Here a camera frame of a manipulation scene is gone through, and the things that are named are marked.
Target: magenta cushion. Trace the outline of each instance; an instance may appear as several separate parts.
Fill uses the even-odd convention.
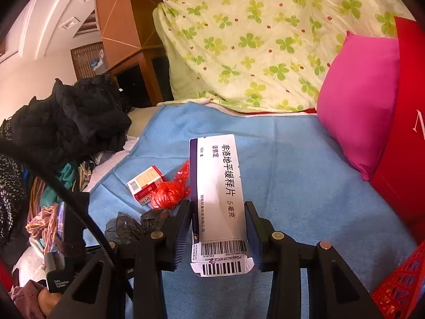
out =
[[[317,115],[362,179],[369,181],[394,117],[399,43],[347,34],[320,90]]]

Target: blue bed sheet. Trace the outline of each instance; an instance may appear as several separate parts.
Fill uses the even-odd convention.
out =
[[[132,152],[90,193],[90,215],[102,230],[119,211],[138,219],[148,208],[133,200],[127,181],[151,165],[172,179],[189,157],[189,139],[229,133],[236,138],[244,199],[259,216],[298,242],[332,242],[369,291],[415,249],[406,227],[316,116],[234,117],[193,103],[156,113]],[[87,231],[84,238],[96,244]],[[177,271],[164,272],[170,319],[266,317],[271,273],[200,278],[189,265],[190,245]],[[302,317],[308,318],[305,272],[302,281]]]

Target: black cable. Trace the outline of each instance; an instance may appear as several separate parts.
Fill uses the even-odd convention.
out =
[[[22,147],[16,145],[14,142],[0,138],[0,154],[13,158],[16,162],[24,165],[34,175],[40,177],[48,186],[53,188],[58,197],[60,197],[65,204],[69,205],[74,214],[79,220],[90,230],[97,242],[99,242],[106,258],[111,263],[112,267],[118,274],[119,281],[122,283],[128,297],[133,300],[133,288],[127,280],[124,269],[118,259],[117,255],[113,252],[106,237],[99,229],[95,221],[86,213],[76,202],[72,196],[72,192],[66,189],[62,183],[56,178],[54,173],[48,170],[42,162],[33,157],[29,152]]]

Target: silver bolt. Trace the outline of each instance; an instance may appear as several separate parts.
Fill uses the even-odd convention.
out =
[[[154,238],[154,239],[162,238],[162,236],[164,236],[164,233],[162,231],[160,231],[160,230],[153,231],[150,234],[150,237],[151,238]]]
[[[282,240],[285,237],[285,234],[283,234],[281,231],[275,231],[271,234],[271,237],[275,240]]]
[[[332,247],[332,244],[328,241],[320,241],[319,246],[323,249],[330,249]]]

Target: barcode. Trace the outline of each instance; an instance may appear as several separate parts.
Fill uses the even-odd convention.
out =
[[[130,182],[130,186],[131,186],[131,188],[132,188],[133,191],[136,191],[136,190],[140,189],[140,186],[139,186],[139,184],[136,181],[131,181]]]
[[[243,240],[230,240],[219,242],[202,242],[201,255],[225,254],[246,252],[247,245]]]
[[[203,264],[203,275],[227,275],[239,274],[241,270],[241,262],[223,262],[215,264]]]

